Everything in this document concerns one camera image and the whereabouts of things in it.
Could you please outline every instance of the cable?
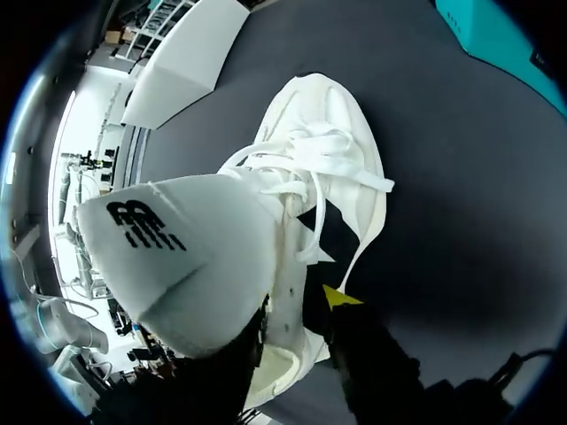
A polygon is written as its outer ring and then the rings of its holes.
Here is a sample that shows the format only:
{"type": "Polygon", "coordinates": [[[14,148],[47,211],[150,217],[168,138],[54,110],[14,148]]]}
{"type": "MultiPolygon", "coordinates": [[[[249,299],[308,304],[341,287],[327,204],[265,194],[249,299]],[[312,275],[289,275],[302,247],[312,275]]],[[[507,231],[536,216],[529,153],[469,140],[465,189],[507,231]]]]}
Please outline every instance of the cable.
{"type": "Polygon", "coordinates": [[[101,361],[100,363],[90,363],[89,367],[101,367],[105,365],[108,366],[108,371],[106,372],[103,381],[108,381],[108,378],[110,378],[110,375],[113,373],[113,364],[110,361],[101,361]]]}
{"type": "Polygon", "coordinates": [[[508,361],[488,380],[488,383],[494,385],[499,391],[504,391],[506,387],[516,377],[524,363],[528,360],[535,359],[542,356],[553,356],[555,350],[550,348],[543,348],[528,352],[524,356],[520,356],[513,352],[508,361]]]}
{"type": "Polygon", "coordinates": [[[93,307],[92,305],[88,305],[85,303],[82,303],[81,301],[75,301],[74,299],[69,299],[69,298],[65,298],[65,297],[58,297],[55,295],[39,295],[39,294],[35,294],[35,296],[38,299],[41,299],[42,301],[47,301],[48,299],[53,299],[53,298],[57,298],[60,299],[61,301],[65,301],[66,303],[69,304],[75,304],[78,305],[79,307],[84,307],[84,308],[88,308],[89,310],[91,310],[92,312],[94,312],[95,314],[93,316],[89,316],[89,317],[85,317],[84,319],[92,319],[93,317],[97,317],[98,316],[98,310],[93,307]]]}
{"type": "Polygon", "coordinates": [[[555,350],[551,348],[542,348],[540,350],[534,350],[533,352],[528,352],[525,356],[522,356],[522,361],[526,362],[535,357],[541,357],[541,356],[552,357],[554,354],[555,354],[555,350]]]}
{"type": "Polygon", "coordinates": [[[27,278],[26,278],[26,269],[24,268],[24,262],[21,260],[21,258],[19,257],[18,253],[11,247],[8,247],[10,249],[10,251],[12,252],[13,256],[16,258],[16,260],[19,262],[19,269],[21,270],[21,277],[24,280],[24,284],[27,287],[27,290],[29,290],[29,292],[34,295],[35,291],[34,289],[29,286],[29,283],[27,282],[27,278]]]}
{"type": "Polygon", "coordinates": [[[82,302],[80,302],[80,301],[75,301],[75,300],[73,300],[73,299],[69,299],[69,298],[65,298],[65,297],[58,297],[58,296],[55,296],[55,295],[41,295],[41,294],[36,293],[36,292],[34,291],[34,289],[33,289],[33,288],[29,285],[29,283],[27,282],[27,279],[26,279],[26,271],[25,271],[25,269],[24,269],[24,263],[23,263],[23,261],[22,261],[21,258],[19,257],[18,253],[17,253],[12,247],[9,247],[9,248],[10,248],[10,251],[12,252],[13,256],[14,256],[14,257],[18,260],[18,262],[19,262],[19,267],[20,267],[20,269],[21,269],[21,276],[22,276],[22,278],[24,279],[24,283],[26,284],[27,290],[29,290],[29,293],[32,294],[32,297],[35,297],[36,299],[42,300],[42,301],[47,301],[48,299],[58,298],[58,299],[60,299],[60,300],[62,300],[62,301],[65,301],[66,303],[75,304],[75,305],[78,305],[78,306],[80,306],[80,307],[88,308],[89,310],[91,310],[92,312],[94,312],[95,315],[94,315],[94,316],[90,316],[89,319],[92,319],[93,317],[97,317],[97,316],[98,316],[98,310],[97,310],[95,307],[93,307],[92,305],[84,304],[84,303],[82,303],[82,302]]]}

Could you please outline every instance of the white shelf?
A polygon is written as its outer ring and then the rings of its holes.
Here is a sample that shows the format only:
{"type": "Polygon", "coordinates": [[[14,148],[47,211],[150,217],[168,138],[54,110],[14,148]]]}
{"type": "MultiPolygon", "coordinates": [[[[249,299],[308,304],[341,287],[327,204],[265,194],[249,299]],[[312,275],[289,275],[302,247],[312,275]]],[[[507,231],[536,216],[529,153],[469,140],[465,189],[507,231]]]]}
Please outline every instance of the white shelf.
{"type": "Polygon", "coordinates": [[[140,35],[147,35],[148,37],[155,38],[156,40],[160,40],[160,41],[163,41],[163,39],[165,38],[163,35],[157,35],[153,31],[150,31],[149,29],[129,27],[129,28],[127,28],[127,30],[131,31],[132,33],[136,33],[136,34],[140,34],[140,35]]]}
{"type": "Polygon", "coordinates": [[[179,3],[169,3],[167,0],[161,0],[151,11],[150,15],[144,22],[141,28],[132,27],[129,28],[134,37],[130,42],[130,46],[125,55],[125,59],[130,59],[130,55],[134,51],[134,48],[142,50],[142,57],[147,58],[151,54],[151,50],[155,50],[158,45],[166,38],[161,35],[167,25],[175,25],[179,17],[177,13],[183,8],[187,8],[187,12],[191,7],[193,7],[198,0],[182,0],[179,3]],[[141,36],[150,37],[149,40],[142,40],[140,42],[141,36]]]}

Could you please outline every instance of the shoe sole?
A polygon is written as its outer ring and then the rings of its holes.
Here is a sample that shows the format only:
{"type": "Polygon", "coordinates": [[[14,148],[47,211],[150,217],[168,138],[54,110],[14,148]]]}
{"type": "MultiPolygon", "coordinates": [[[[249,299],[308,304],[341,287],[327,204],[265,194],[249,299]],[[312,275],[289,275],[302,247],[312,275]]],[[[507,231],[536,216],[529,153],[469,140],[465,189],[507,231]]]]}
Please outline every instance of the shoe sole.
{"type": "MultiPolygon", "coordinates": [[[[372,131],[370,129],[369,123],[367,122],[364,114],[362,113],[361,107],[359,106],[358,102],[344,86],[339,84],[336,81],[333,81],[326,75],[321,73],[307,73],[305,75],[297,76],[289,81],[274,97],[272,102],[270,103],[268,109],[266,110],[265,117],[268,116],[277,116],[281,117],[283,115],[283,110],[287,106],[291,95],[300,89],[300,86],[306,83],[309,83],[312,80],[320,80],[325,81],[331,85],[334,89],[336,89],[346,100],[346,106],[351,113],[351,120],[353,124],[353,129],[356,129],[357,135],[363,135],[362,140],[371,140],[372,143],[359,143],[359,146],[364,153],[364,158],[368,158],[370,164],[365,164],[365,167],[369,168],[369,171],[373,172],[374,174],[378,175],[379,177],[384,178],[384,169],[382,167],[382,160],[380,159],[380,154],[378,152],[378,148],[376,145],[376,140],[372,135],[372,131]]],[[[269,138],[270,132],[277,126],[276,124],[270,128],[264,124],[260,124],[260,130],[256,135],[256,139],[254,140],[254,144],[256,143],[264,143],[266,138],[269,138]]],[[[369,227],[364,235],[361,235],[361,243],[359,245],[358,250],[353,256],[353,259],[346,271],[345,278],[341,282],[338,290],[341,292],[345,292],[346,281],[350,273],[353,270],[354,264],[358,260],[358,258],[362,255],[364,250],[369,247],[369,245],[377,238],[380,234],[382,229],[384,228],[385,216],[386,216],[386,194],[384,192],[376,192],[376,200],[374,204],[373,214],[370,218],[369,227]]]]}

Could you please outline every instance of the white shoelace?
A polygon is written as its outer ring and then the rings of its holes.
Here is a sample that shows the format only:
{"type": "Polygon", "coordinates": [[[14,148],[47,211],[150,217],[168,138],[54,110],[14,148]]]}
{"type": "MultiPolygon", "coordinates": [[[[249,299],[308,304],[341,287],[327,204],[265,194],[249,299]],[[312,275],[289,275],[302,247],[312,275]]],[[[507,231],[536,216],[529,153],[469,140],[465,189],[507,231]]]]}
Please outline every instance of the white shoelace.
{"type": "Polygon", "coordinates": [[[268,195],[291,194],[307,202],[307,181],[315,186],[315,229],[307,247],[297,252],[297,260],[307,261],[319,251],[322,225],[326,213],[325,194],[320,174],[344,177],[372,189],[391,192],[393,181],[378,177],[345,159],[355,141],[349,133],[327,122],[300,125],[288,134],[288,140],[257,143],[232,155],[221,167],[219,174],[239,177],[233,170],[245,167],[274,173],[279,184],[261,193],[268,195]]]}

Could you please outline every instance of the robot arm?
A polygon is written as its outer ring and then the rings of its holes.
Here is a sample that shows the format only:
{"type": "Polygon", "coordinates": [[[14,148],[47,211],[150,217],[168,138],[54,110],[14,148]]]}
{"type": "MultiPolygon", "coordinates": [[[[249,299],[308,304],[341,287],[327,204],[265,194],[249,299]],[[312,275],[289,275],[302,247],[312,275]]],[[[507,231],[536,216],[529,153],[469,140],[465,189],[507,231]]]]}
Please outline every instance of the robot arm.
{"type": "Polygon", "coordinates": [[[108,338],[102,330],[95,328],[85,319],[70,313],[65,302],[59,298],[38,304],[35,309],[40,352],[54,352],[67,345],[96,348],[108,353],[108,338]]]}

